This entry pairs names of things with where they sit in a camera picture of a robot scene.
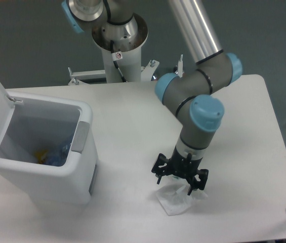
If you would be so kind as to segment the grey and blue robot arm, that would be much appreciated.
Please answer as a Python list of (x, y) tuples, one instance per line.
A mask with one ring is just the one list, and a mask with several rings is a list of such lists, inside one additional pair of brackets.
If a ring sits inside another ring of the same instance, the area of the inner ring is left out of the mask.
[[(156, 82), (155, 94), (182, 130), (172, 156), (160, 154), (151, 171), (158, 179), (169, 175), (185, 179), (190, 191), (203, 190), (209, 172), (199, 164), (224, 115), (222, 103), (212, 94), (239, 79), (242, 64), (235, 54), (223, 51), (201, 1), (169, 1), (169, 5), (196, 70), (186, 76), (167, 73)], [(141, 47), (148, 29), (134, 13), (132, 1), (63, 1), (62, 8), (75, 32), (92, 32), (108, 83), (143, 79)]]

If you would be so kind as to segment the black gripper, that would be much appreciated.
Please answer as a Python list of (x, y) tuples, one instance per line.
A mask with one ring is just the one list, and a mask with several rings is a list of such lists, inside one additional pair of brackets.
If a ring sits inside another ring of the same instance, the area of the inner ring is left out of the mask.
[(151, 172), (157, 177), (157, 184), (168, 175), (187, 180), (190, 185), (187, 195), (191, 195), (192, 191), (204, 190), (207, 183), (209, 170), (198, 169), (201, 160), (202, 150), (176, 145), (169, 160), (162, 153), (158, 155)]

